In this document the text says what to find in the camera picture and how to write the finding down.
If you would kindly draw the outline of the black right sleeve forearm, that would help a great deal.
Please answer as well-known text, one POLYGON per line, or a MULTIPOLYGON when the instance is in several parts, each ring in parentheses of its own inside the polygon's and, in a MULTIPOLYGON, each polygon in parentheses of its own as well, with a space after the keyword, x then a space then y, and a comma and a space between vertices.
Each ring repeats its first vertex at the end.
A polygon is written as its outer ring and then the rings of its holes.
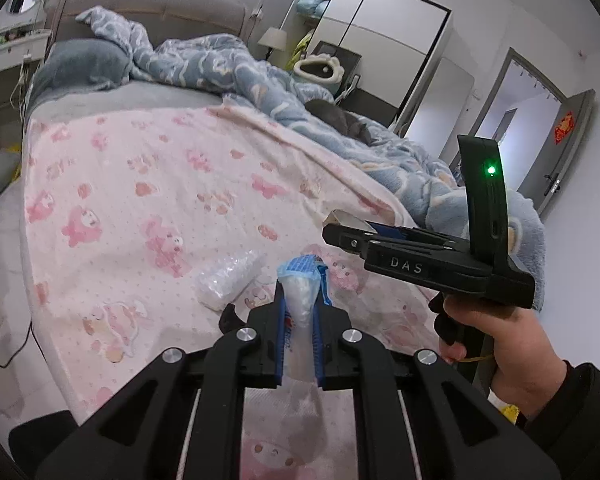
POLYGON ((600 370, 591 363, 568 365, 552 400, 519 428, 563 479, 600 479, 600 370))

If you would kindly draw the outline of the person's right hand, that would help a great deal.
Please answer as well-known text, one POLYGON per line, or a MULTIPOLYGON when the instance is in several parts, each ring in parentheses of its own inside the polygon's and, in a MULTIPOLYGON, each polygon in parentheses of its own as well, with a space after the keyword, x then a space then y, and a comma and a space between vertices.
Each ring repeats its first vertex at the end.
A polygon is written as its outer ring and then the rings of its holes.
POLYGON ((460 324, 493 339, 498 370, 491 389, 532 419, 540 414, 562 386, 567 364, 555 352, 535 312, 508 307, 493 309, 478 302, 446 297, 444 312, 460 324))

